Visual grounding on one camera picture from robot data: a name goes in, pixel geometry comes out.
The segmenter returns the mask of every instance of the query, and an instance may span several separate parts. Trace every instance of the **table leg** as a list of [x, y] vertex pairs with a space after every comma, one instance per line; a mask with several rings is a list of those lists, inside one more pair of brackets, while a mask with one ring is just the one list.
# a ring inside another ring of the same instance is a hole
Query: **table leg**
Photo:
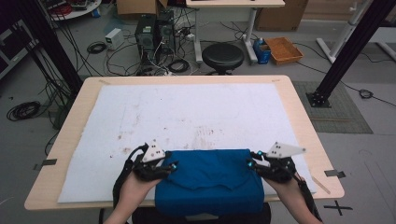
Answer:
[[256, 18], [256, 12], [257, 12], [257, 8], [254, 7], [251, 9], [250, 17], [248, 19], [247, 33], [242, 36], [245, 47], [247, 49], [248, 57], [250, 59], [250, 64], [257, 63], [257, 56], [254, 53], [253, 46], [251, 45], [250, 42], [251, 32], [253, 31], [254, 19]]
[[202, 63], [202, 51], [201, 42], [199, 40], [199, 9], [195, 9], [195, 37], [194, 37], [194, 50], [195, 50], [195, 61], [198, 64]]

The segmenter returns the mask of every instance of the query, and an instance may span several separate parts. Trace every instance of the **wooden tabletop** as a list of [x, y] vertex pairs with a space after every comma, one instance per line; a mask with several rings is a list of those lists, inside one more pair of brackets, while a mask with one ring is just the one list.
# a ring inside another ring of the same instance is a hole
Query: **wooden tabletop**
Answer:
[[186, 0], [188, 7], [283, 7], [283, 0]]
[[[50, 210], [112, 206], [112, 202], [58, 203], [69, 162], [102, 86], [205, 83], [274, 83], [299, 145], [310, 148], [304, 154], [304, 157], [314, 182], [317, 184], [317, 192], [314, 194], [314, 198], [334, 199], [344, 196], [344, 190], [339, 179], [336, 176], [327, 177], [324, 174], [324, 171], [333, 170], [332, 165], [290, 79], [286, 76], [90, 77], [84, 81], [64, 126], [47, 157], [47, 160], [56, 159], [56, 164], [43, 166], [26, 199], [25, 208], [28, 210]], [[277, 201], [278, 198], [275, 196], [266, 197], [265, 200]], [[142, 203], [142, 205], [152, 205], [152, 202]]]

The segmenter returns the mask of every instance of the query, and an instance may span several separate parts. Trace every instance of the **computer tower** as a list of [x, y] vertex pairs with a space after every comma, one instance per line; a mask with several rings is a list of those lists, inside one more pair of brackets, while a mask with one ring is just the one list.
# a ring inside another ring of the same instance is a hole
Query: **computer tower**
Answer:
[[143, 14], [134, 32], [137, 48], [142, 64], [151, 64], [160, 60], [161, 38], [158, 32], [157, 16], [155, 14]]
[[164, 10], [158, 16], [158, 28], [162, 40], [162, 53], [173, 54], [176, 52], [174, 11]]

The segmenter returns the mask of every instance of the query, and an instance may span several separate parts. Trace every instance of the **white plastic tab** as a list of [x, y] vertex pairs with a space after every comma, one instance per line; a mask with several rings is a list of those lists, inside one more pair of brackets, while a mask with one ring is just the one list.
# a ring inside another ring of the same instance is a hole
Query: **white plastic tab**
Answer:
[[303, 147], [295, 147], [283, 143], [275, 142], [271, 149], [267, 152], [269, 158], [286, 158], [298, 154], [305, 153], [306, 149]]
[[143, 157], [143, 162], [156, 161], [165, 158], [165, 152], [156, 142], [148, 145], [148, 150]]

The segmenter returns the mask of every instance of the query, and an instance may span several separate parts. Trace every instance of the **robotic hand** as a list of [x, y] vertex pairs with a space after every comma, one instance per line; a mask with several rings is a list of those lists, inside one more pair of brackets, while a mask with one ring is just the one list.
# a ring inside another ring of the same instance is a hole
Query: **robotic hand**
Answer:
[[[139, 150], [143, 153], [136, 156], [132, 161], [132, 156]], [[171, 156], [171, 152], [164, 152], [155, 142], [145, 144], [136, 148], [125, 161], [122, 171], [113, 187], [113, 207], [115, 208], [120, 199], [122, 184], [131, 172], [142, 181], [164, 179], [177, 169], [177, 161], [172, 162], [167, 167], [159, 167], [158, 163]]]
[[262, 178], [274, 180], [277, 183], [287, 183], [294, 178], [305, 199], [305, 204], [309, 211], [319, 220], [322, 221], [315, 205], [314, 198], [309, 191], [306, 182], [296, 176], [296, 167], [291, 156], [305, 152], [305, 148], [293, 147], [286, 144], [275, 143], [268, 153], [259, 151], [258, 153], [250, 152], [253, 159], [262, 161], [265, 159], [269, 166], [260, 165], [253, 159], [247, 160], [249, 169], [256, 171]]

